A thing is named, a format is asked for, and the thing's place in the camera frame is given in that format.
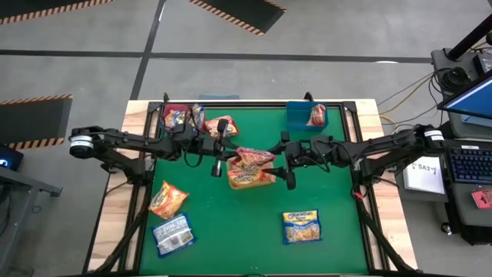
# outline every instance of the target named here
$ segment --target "blue container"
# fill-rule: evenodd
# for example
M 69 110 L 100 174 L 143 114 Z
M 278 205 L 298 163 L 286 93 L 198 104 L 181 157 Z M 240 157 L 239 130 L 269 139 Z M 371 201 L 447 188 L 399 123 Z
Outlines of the blue container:
M 326 107 L 323 102 L 287 102 L 287 128 L 289 131 L 310 131 L 310 132 L 321 132 L 328 125 L 328 112 L 327 109 L 324 110 L 324 125 L 323 126 L 308 126 L 311 116 L 311 109 L 318 104 L 322 104 Z

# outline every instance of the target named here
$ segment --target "food packet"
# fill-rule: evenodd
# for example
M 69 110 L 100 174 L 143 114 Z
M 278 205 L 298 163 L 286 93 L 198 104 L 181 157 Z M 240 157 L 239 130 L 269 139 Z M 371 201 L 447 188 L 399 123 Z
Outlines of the food packet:
M 230 158 L 227 163 L 229 185 L 233 189 L 247 189 L 275 182 L 275 175 L 262 169 L 272 169 L 275 155 L 266 151 L 238 148 L 238 157 Z
M 185 115 L 186 115 L 185 111 L 176 111 L 176 110 L 169 111 L 168 115 L 166 115 L 164 119 L 164 124 L 166 129 L 168 131 L 171 131 L 177 125 L 185 123 Z
M 228 127 L 224 131 L 224 137 L 238 135 L 239 129 L 238 126 L 236 125 L 236 122 L 234 122 L 234 119 L 232 119 L 231 116 L 225 115 L 211 120 L 207 120 L 205 122 L 205 128 L 210 132 L 210 136 L 213 138 L 218 138 L 218 131 L 217 131 L 218 121 L 223 118 L 228 120 Z
M 191 233 L 188 217 L 184 213 L 152 227 L 152 235 L 159 258 L 164 258 L 196 242 L 196 238 Z
M 321 223 L 318 210 L 284 212 L 284 243 L 321 241 Z
M 182 109 L 171 109 L 164 118 L 165 128 L 169 132 L 177 125 L 188 123 L 198 132 L 204 128 L 205 108 L 202 105 L 194 104 L 189 106 L 178 106 Z
M 197 129 L 198 131 L 201 131 L 204 128 L 205 121 L 204 106 L 195 103 L 193 107 L 191 107 L 191 112 L 193 118 L 189 118 L 190 124 L 195 128 L 195 130 Z
M 189 193 L 182 192 L 164 181 L 161 190 L 152 198 L 148 209 L 163 219 L 170 219 L 179 210 L 188 195 Z
M 323 126 L 324 125 L 324 112 L 326 107 L 323 104 L 317 104 L 311 109 L 311 116 L 307 122 L 308 126 Z

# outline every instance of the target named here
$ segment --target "snack bag in bin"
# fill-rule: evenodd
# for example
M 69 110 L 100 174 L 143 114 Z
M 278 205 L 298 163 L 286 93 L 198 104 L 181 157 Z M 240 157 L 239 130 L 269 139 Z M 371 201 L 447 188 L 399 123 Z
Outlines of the snack bag in bin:
M 326 107 L 322 104 L 317 104 L 311 109 L 311 116 L 307 122 L 308 126 L 323 126 L 324 125 L 324 111 Z
M 233 189 L 247 189 L 275 182 L 275 176 L 262 171 L 272 169 L 275 155 L 267 151 L 258 151 L 240 147 L 236 149 L 238 157 L 228 160 L 229 185 Z

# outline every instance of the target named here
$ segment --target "orange snack bag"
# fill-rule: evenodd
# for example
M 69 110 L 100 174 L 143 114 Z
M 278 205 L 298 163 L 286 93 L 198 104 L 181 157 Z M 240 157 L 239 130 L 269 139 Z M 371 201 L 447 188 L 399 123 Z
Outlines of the orange snack bag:
M 233 189 L 246 189 L 275 182 L 275 176 L 262 171 L 274 167 L 275 155 L 266 151 L 238 148 L 238 157 L 228 160 L 229 185 Z
M 161 190 L 152 198 L 148 209 L 163 219 L 170 219 L 179 210 L 188 195 L 189 193 L 182 192 L 164 181 Z

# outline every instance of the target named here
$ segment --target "gray floor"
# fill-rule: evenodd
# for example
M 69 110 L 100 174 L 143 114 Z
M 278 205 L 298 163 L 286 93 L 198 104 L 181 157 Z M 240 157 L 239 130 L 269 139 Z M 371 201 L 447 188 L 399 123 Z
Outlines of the gray floor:
M 435 48 L 453 46 L 492 12 L 487 0 L 274 1 L 288 12 L 259 38 L 185 0 L 168 0 L 153 51 L 429 57 Z M 118 0 L 2 25 L 0 49 L 143 51 L 157 3 Z M 72 93 L 69 129 L 117 128 L 139 63 L 139 58 L 0 56 L 0 101 Z M 152 59 L 139 98 L 160 99 L 163 92 L 176 99 L 200 94 L 296 98 L 309 91 L 315 98 L 381 101 L 431 71 L 425 64 Z M 400 121 L 433 104 L 422 88 L 388 115 Z M 439 121 L 440 113 L 432 111 L 411 123 Z M 391 130 L 385 126 L 385 132 Z M 79 273 L 107 175 L 96 161 L 72 158 L 66 144 L 25 154 L 26 175 L 65 189 L 59 199 L 39 199 L 43 211 L 32 216 L 16 265 L 32 266 L 39 276 Z M 404 202 L 404 211 L 420 269 L 490 276 L 492 248 L 471 247 L 458 236 L 442 234 L 432 205 Z

